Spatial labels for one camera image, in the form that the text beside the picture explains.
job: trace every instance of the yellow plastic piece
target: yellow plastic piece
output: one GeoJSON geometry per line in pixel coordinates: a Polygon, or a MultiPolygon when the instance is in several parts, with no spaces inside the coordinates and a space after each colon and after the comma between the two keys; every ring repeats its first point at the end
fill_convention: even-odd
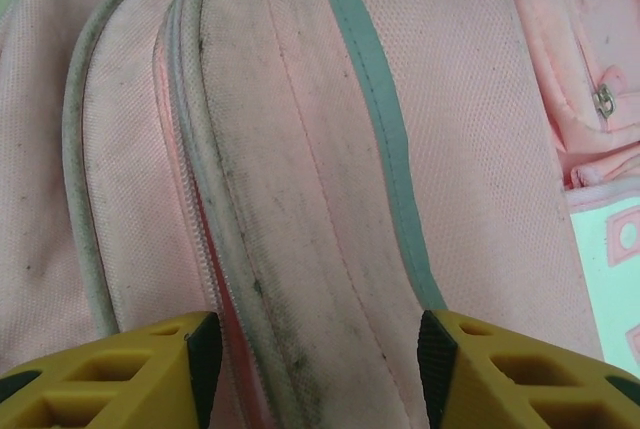
{"type": "Polygon", "coordinates": [[[197,429],[185,340],[208,314],[187,314],[14,368],[4,376],[42,373],[0,404],[0,428],[197,429]]]}
{"type": "Polygon", "coordinates": [[[607,381],[631,374],[448,311],[458,344],[441,429],[636,429],[640,407],[607,381]]]}

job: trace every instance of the metal zipper pull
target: metal zipper pull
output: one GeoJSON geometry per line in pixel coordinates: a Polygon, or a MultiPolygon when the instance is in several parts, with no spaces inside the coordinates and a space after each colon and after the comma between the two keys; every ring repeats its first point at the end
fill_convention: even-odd
{"type": "Polygon", "coordinates": [[[593,103],[596,110],[602,114],[602,117],[609,119],[616,110],[616,100],[613,93],[606,84],[600,84],[598,90],[593,95],[593,103]]]}

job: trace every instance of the yellow plastic object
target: yellow plastic object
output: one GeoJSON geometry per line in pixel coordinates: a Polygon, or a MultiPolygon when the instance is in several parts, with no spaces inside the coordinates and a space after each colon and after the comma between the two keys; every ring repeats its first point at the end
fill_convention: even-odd
{"type": "Polygon", "coordinates": [[[219,336],[215,314],[193,313],[23,364],[3,376],[0,428],[203,427],[200,413],[210,413],[220,369],[219,336]],[[197,407],[203,396],[210,400],[197,407]]]}
{"type": "Polygon", "coordinates": [[[603,362],[447,311],[419,347],[432,429],[640,428],[640,381],[603,362]]]}

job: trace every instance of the pink printed label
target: pink printed label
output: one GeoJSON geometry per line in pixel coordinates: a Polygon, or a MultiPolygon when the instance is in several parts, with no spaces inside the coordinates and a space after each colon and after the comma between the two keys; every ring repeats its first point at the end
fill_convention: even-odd
{"type": "Polygon", "coordinates": [[[640,255],[640,206],[607,220],[607,247],[610,267],[640,255]]]}
{"type": "Polygon", "coordinates": [[[640,364],[640,325],[627,332],[627,341],[629,341],[633,357],[640,364]]]}

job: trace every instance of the backpack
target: backpack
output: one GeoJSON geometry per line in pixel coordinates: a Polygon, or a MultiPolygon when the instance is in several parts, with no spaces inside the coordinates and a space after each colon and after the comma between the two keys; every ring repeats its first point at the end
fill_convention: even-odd
{"type": "Polygon", "coordinates": [[[13,0],[0,368],[215,310],[214,427],[426,427],[448,308],[637,374],[637,111],[568,1],[13,0]]]}

